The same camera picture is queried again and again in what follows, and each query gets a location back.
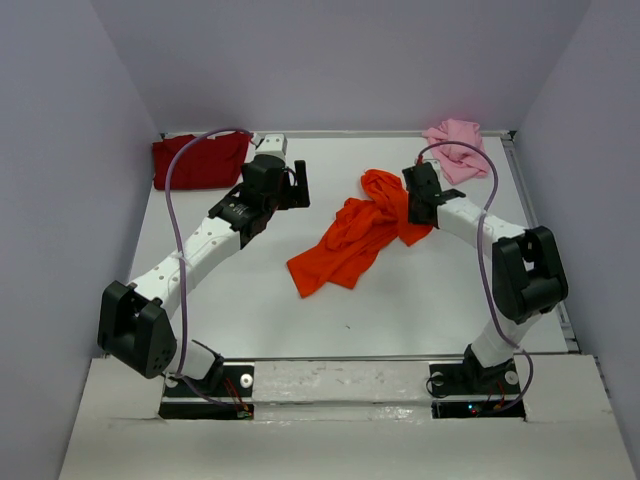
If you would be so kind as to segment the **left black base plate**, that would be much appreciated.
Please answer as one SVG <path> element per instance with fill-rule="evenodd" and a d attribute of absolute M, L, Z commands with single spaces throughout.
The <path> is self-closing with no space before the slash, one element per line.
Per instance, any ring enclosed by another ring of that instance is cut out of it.
<path fill-rule="evenodd" d="M 226 362 L 220 380 L 165 380 L 158 415 L 165 420 L 253 420 L 253 362 Z"/>

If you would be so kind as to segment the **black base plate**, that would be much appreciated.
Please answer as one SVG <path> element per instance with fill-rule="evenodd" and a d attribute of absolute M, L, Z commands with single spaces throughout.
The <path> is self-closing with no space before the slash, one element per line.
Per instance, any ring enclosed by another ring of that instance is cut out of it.
<path fill-rule="evenodd" d="M 432 416 L 437 420 L 526 418 L 522 400 L 508 408 L 521 393 L 513 360 L 480 380 L 466 372 L 462 362 L 430 364 L 425 388 L 432 398 Z"/>
<path fill-rule="evenodd" d="M 220 380 L 165 380 L 158 415 L 165 420 L 253 420 L 253 362 L 226 362 Z"/>

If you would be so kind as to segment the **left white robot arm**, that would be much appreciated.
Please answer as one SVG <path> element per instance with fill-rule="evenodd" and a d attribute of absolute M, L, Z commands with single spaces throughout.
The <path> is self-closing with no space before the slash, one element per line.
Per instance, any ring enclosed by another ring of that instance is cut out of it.
<path fill-rule="evenodd" d="M 147 379 L 172 377 L 209 395 L 221 383 L 223 357 L 171 325 L 188 294 L 220 263 L 266 229 L 278 210 L 310 205 L 306 163 L 257 154 L 243 165 L 242 181 L 213 206 L 177 249 L 127 284 L 102 294 L 98 346 Z"/>

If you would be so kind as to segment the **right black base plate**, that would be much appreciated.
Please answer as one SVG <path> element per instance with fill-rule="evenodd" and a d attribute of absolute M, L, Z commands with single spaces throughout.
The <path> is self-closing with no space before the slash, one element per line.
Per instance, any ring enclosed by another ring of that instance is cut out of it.
<path fill-rule="evenodd" d="M 462 362 L 430 364 L 425 388 L 432 398 L 432 416 L 437 420 L 526 418 L 522 400 L 508 408 L 521 393 L 513 360 L 480 380 L 466 372 Z"/>

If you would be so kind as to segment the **orange t-shirt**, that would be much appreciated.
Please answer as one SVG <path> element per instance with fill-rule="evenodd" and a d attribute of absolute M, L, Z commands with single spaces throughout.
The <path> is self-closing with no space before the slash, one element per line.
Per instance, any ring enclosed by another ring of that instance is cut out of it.
<path fill-rule="evenodd" d="M 347 199 L 319 243 L 288 260 L 300 297 L 311 296 L 327 283 L 353 289 L 395 239 L 411 247 L 432 231 L 408 221 L 408 193 L 398 176 L 369 169 L 360 183 L 367 197 Z"/>

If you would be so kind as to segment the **pink crumpled t-shirt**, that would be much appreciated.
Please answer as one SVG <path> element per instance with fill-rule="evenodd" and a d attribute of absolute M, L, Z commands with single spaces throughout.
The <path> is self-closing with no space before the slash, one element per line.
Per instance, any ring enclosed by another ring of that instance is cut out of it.
<path fill-rule="evenodd" d="M 472 178 L 484 178 L 489 174 L 489 163 L 481 154 L 458 145 L 458 142 L 462 142 L 485 152 L 478 123 L 448 119 L 438 127 L 428 128 L 423 132 L 423 137 L 429 145 L 454 141 L 454 144 L 431 149 L 433 157 L 440 163 L 442 174 L 451 185 L 458 185 Z"/>

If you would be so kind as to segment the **dark red folded t-shirt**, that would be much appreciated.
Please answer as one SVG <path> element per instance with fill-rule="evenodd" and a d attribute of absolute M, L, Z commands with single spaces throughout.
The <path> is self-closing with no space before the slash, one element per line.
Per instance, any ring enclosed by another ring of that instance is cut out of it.
<path fill-rule="evenodd" d="M 194 135 L 182 135 L 152 144 L 153 187 L 163 191 L 168 168 L 175 155 Z M 249 150 L 249 139 L 242 133 L 207 138 L 190 147 L 174 167 L 172 190 L 211 190 L 233 187 L 240 177 Z"/>

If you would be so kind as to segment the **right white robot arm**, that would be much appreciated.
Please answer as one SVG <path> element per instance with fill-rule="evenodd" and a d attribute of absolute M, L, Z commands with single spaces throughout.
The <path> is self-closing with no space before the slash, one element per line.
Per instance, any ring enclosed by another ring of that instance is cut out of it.
<path fill-rule="evenodd" d="M 490 319 L 459 363 L 433 365 L 438 398 L 484 395 L 513 372 L 513 357 L 531 327 L 568 295 L 555 237 L 544 226 L 504 221 L 456 189 L 441 187 L 432 163 L 404 169 L 408 220 L 431 226 L 473 246 Z"/>

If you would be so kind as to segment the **white front cover board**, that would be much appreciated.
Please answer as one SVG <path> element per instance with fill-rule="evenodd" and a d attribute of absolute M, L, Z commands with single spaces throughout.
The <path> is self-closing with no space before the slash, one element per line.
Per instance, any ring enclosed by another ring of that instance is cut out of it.
<path fill-rule="evenodd" d="M 523 418 L 436 419 L 421 361 L 259 361 L 248 421 L 165 420 L 95 360 L 65 479 L 631 479 L 594 360 L 544 355 Z"/>

